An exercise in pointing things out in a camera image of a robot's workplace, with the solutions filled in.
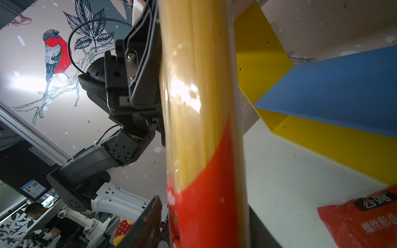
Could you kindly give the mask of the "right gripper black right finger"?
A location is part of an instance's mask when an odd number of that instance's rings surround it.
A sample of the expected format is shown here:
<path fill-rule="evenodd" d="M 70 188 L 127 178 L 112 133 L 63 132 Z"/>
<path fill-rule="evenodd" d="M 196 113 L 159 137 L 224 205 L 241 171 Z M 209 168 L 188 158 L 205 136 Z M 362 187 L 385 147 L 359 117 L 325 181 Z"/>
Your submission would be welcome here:
<path fill-rule="evenodd" d="M 252 248 L 282 248 L 251 206 L 249 206 L 249 221 Z"/>

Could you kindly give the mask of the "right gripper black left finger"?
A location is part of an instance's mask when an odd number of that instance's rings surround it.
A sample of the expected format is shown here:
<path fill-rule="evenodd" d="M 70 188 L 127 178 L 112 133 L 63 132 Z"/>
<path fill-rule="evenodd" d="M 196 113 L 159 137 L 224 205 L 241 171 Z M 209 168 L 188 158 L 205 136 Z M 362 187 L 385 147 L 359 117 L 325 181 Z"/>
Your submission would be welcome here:
<path fill-rule="evenodd" d="M 159 196 L 155 196 L 117 248 L 157 248 L 161 238 L 162 203 Z"/>

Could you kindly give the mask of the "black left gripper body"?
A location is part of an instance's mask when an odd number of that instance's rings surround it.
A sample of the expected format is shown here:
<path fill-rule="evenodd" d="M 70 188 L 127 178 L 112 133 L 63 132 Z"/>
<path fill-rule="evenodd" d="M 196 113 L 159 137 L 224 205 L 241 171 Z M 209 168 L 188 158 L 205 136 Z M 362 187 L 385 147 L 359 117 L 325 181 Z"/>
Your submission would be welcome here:
<path fill-rule="evenodd" d="M 106 51 L 78 77 L 90 99 L 137 146 L 147 146 L 164 129 L 159 89 L 162 41 L 158 1 L 146 1 L 116 54 Z"/>

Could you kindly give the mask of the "red spaghetti pack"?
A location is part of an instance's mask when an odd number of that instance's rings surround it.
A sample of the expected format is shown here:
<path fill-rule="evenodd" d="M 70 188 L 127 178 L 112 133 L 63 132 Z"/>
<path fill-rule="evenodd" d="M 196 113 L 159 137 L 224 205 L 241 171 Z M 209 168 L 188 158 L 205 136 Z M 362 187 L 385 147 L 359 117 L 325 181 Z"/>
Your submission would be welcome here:
<path fill-rule="evenodd" d="M 231 1 L 160 1 L 171 247 L 248 248 Z"/>

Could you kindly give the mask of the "red fusilli bag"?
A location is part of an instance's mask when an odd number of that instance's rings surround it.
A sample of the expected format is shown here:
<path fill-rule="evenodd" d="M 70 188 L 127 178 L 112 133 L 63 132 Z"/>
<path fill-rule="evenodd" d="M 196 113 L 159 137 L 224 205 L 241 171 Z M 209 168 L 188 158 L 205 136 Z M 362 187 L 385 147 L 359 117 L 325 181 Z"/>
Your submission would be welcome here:
<path fill-rule="evenodd" d="M 397 246 L 397 186 L 317 209 L 339 248 Z"/>

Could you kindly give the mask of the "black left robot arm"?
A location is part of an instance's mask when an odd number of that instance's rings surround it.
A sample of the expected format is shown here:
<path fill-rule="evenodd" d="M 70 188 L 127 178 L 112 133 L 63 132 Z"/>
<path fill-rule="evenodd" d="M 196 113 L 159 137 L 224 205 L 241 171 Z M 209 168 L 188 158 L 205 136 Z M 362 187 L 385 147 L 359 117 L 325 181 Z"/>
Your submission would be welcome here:
<path fill-rule="evenodd" d="M 111 180 L 108 169 L 134 163 L 156 132 L 165 134 L 159 87 L 162 41 L 159 4 L 147 1 L 116 54 L 106 51 L 79 75 L 90 99 L 109 114 L 120 130 L 74 155 L 47 175 L 67 207 L 83 213 L 105 212 L 136 221 L 161 215 L 159 197 L 139 199 Z"/>

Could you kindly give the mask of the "yellow wooden shelf unit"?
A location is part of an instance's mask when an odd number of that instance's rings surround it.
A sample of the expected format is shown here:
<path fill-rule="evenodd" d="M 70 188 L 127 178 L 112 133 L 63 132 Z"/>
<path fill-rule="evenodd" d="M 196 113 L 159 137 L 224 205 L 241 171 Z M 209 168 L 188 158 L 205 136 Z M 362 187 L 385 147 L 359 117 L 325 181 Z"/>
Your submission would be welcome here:
<path fill-rule="evenodd" d="M 234 1 L 239 86 L 275 135 L 397 182 L 396 1 Z"/>

